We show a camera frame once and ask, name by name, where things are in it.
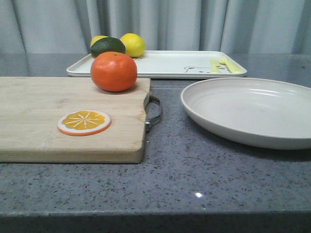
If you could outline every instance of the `white bowl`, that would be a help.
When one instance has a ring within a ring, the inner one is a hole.
[[[181,93],[189,116],[208,131],[255,147],[311,148],[311,88],[256,78],[217,78]]]

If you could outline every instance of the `cutting board handle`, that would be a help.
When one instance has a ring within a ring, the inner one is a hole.
[[[160,103],[160,100],[157,97],[150,95],[149,96],[149,103],[150,102],[156,103],[159,106],[159,112],[156,116],[151,117],[151,118],[147,118],[147,121],[146,121],[146,131],[147,132],[149,132],[150,129],[154,125],[156,125],[157,123],[159,123],[161,121],[161,116],[162,116],[162,112],[163,112],[162,105]]]

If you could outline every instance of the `white tray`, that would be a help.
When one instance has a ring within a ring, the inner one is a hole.
[[[189,85],[181,100],[195,122],[221,137],[268,149],[311,148],[311,88],[220,78]]]
[[[226,65],[218,67],[220,73],[211,73],[210,59],[226,57],[241,73],[230,73]],[[207,79],[219,77],[243,77],[247,71],[223,52],[218,51],[164,51],[147,50],[134,58],[138,77],[155,79]],[[94,57],[89,54],[67,68],[70,76],[90,76]]]

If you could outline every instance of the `orange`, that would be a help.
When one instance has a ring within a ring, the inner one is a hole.
[[[57,128],[71,136],[87,136],[104,131],[111,123],[107,113],[93,110],[82,110],[67,114],[59,119]]]
[[[91,78],[102,90],[125,91],[136,82],[137,66],[129,55],[112,51],[104,52],[92,63]]]

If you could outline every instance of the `yellow fork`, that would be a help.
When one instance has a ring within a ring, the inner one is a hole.
[[[217,67],[220,67],[219,62],[217,62],[215,59],[210,59],[210,64],[211,64],[211,73],[220,73],[219,69]]]
[[[234,63],[224,56],[220,57],[218,62],[222,65],[226,65],[231,73],[242,73],[242,71]]]

